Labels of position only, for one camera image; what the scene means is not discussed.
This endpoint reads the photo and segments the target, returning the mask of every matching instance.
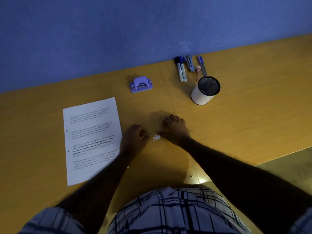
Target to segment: purple hole punch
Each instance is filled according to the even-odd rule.
[[[145,76],[141,76],[135,78],[133,82],[130,84],[130,89],[132,93],[151,90],[153,88],[151,79],[146,78]]]

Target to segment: white cylindrical container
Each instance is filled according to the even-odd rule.
[[[220,83],[211,76],[202,77],[194,88],[191,98],[198,105],[205,105],[220,91]]]

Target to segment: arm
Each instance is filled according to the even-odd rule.
[[[142,152],[148,140],[145,127],[130,127],[121,140],[120,153],[115,160],[56,207],[63,208],[79,221],[85,233],[97,234],[127,166]]]
[[[228,200],[264,233],[288,233],[312,197],[280,177],[193,140],[185,121],[166,117],[161,136],[187,151]]]

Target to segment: small bottle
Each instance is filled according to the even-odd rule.
[[[196,72],[195,81],[198,82],[201,78],[201,70],[199,65],[195,67],[195,72]]]

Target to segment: plaid shirt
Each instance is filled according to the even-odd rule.
[[[312,234],[312,208],[290,234]],[[209,188],[157,189],[123,207],[108,227],[119,233],[235,233],[251,234],[224,198]],[[27,222],[19,234],[84,234],[83,226],[61,208],[46,208]]]

